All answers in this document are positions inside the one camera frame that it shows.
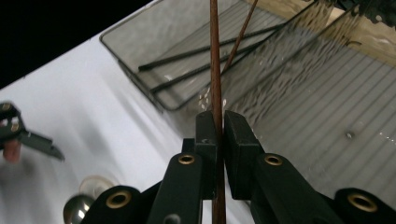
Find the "white table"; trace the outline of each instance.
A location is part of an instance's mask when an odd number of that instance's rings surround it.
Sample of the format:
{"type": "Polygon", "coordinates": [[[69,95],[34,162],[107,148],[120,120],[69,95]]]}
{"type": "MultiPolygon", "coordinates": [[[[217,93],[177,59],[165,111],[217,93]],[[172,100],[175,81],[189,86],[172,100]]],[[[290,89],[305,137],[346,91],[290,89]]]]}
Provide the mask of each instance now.
{"type": "MultiPolygon", "coordinates": [[[[0,224],[61,224],[81,181],[101,175],[143,191],[160,181],[182,138],[124,75],[99,34],[0,90],[28,129],[51,139],[65,162],[21,149],[21,161],[0,159],[0,224]]],[[[228,223],[252,223],[231,202],[228,223]]],[[[205,202],[203,223],[210,223],[205,202]]]]}

